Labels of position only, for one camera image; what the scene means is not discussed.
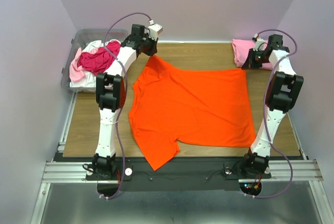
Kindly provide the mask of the orange t shirt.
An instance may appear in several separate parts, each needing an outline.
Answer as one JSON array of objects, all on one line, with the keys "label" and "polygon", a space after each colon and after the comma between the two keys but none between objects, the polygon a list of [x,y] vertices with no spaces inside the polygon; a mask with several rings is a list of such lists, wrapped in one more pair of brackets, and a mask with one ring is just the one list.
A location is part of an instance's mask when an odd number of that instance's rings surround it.
[{"label": "orange t shirt", "polygon": [[255,140],[242,69],[182,70],[155,55],[133,91],[132,135],[153,170],[180,152],[179,142],[247,148]]}]

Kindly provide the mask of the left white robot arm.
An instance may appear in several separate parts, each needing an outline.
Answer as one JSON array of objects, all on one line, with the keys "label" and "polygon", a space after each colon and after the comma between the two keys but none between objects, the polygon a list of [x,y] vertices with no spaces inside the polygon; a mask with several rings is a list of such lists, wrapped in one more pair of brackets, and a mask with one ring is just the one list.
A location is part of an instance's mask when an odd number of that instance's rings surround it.
[{"label": "left white robot arm", "polygon": [[152,56],[157,53],[158,36],[163,27],[150,21],[150,25],[133,24],[130,35],[121,43],[117,56],[104,45],[104,49],[115,58],[112,65],[96,77],[96,102],[100,112],[99,139],[90,173],[103,179],[117,174],[115,164],[115,134],[120,112],[127,95],[127,70],[141,53]]}]

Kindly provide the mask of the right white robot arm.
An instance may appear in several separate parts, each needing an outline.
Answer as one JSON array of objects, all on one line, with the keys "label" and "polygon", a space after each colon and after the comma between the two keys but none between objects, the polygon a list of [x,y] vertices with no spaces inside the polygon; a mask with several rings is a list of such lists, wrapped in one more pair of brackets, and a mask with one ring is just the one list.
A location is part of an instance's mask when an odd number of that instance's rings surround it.
[{"label": "right white robot arm", "polygon": [[283,45],[283,36],[280,34],[272,34],[264,40],[257,33],[252,40],[255,45],[249,49],[242,69],[259,69],[269,63],[272,71],[263,99],[263,121],[240,164],[240,171],[246,178],[263,175],[269,168],[276,132],[286,114],[295,106],[304,82],[304,78],[294,71],[289,59],[297,52],[296,44],[291,53]]}]

